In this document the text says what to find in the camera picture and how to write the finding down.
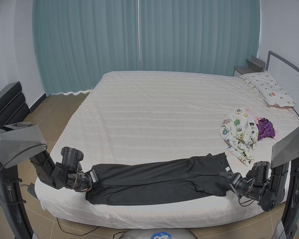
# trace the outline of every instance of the wall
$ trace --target wall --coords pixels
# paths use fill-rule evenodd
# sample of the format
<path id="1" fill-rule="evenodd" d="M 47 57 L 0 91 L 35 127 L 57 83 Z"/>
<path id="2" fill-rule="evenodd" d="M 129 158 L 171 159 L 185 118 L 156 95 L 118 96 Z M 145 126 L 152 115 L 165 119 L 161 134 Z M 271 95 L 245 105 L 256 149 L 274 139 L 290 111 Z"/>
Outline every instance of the wall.
<path id="1" fill-rule="evenodd" d="M 0 1 L 0 90 L 20 81 L 28 107 L 43 94 L 33 47 L 33 0 Z"/>
<path id="2" fill-rule="evenodd" d="M 260 0 L 261 30 L 257 57 L 267 62 L 268 52 L 299 67 L 299 1 Z"/>

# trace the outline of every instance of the white pillow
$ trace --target white pillow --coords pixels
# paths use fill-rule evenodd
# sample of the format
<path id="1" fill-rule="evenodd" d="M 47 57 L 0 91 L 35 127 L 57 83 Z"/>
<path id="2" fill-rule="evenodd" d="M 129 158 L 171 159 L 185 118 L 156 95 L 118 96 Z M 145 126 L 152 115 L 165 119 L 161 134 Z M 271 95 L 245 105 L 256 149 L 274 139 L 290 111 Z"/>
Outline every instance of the white pillow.
<path id="1" fill-rule="evenodd" d="M 248 73 L 240 77 L 252 84 L 269 105 L 295 106 L 296 102 L 267 71 Z"/>

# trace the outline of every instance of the black pants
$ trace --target black pants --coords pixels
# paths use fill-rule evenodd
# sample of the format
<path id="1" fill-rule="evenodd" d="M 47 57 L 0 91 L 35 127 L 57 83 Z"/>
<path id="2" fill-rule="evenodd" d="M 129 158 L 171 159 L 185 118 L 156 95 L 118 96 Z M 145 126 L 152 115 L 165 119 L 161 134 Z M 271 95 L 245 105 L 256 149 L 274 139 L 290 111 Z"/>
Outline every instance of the black pants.
<path id="1" fill-rule="evenodd" d="M 86 193 L 91 204 L 153 205 L 225 196 L 228 181 L 219 176 L 229 164 L 225 153 L 138 165 L 94 165 L 99 183 Z"/>

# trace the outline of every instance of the gray nightstand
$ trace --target gray nightstand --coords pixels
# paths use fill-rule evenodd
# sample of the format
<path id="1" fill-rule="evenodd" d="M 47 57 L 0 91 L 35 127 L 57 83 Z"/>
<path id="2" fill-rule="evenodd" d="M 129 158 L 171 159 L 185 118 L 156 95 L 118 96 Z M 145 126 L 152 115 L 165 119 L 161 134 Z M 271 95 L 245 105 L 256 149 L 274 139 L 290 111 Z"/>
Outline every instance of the gray nightstand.
<path id="1" fill-rule="evenodd" d="M 248 67 L 238 66 L 238 65 L 235 66 L 234 76 L 240 76 L 247 73 L 264 71 L 265 63 L 254 56 L 251 56 L 250 60 L 246 59 L 246 63 Z"/>

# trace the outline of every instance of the white bed sheet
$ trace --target white bed sheet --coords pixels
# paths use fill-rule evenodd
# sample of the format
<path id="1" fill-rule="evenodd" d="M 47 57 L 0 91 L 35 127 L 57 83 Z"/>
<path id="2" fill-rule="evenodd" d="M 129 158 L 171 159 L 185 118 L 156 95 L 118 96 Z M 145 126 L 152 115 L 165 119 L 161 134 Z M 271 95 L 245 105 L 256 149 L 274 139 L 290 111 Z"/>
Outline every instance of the white bed sheet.
<path id="1" fill-rule="evenodd" d="M 225 152 L 233 172 L 244 166 L 219 135 L 224 115 L 250 107 L 268 118 L 283 138 L 299 121 L 291 108 L 267 106 L 239 77 L 181 72 L 122 71 L 103 76 L 71 117 L 51 152 L 61 162 L 64 146 L 84 153 L 84 171 L 99 163 L 140 164 Z M 258 142 L 256 161 L 271 160 L 275 140 Z M 185 228 L 231 223 L 262 212 L 241 207 L 235 194 L 149 206 L 92 205 L 84 193 L 35 185 L 43 209 L 55 217 L 112 228 Z"/>

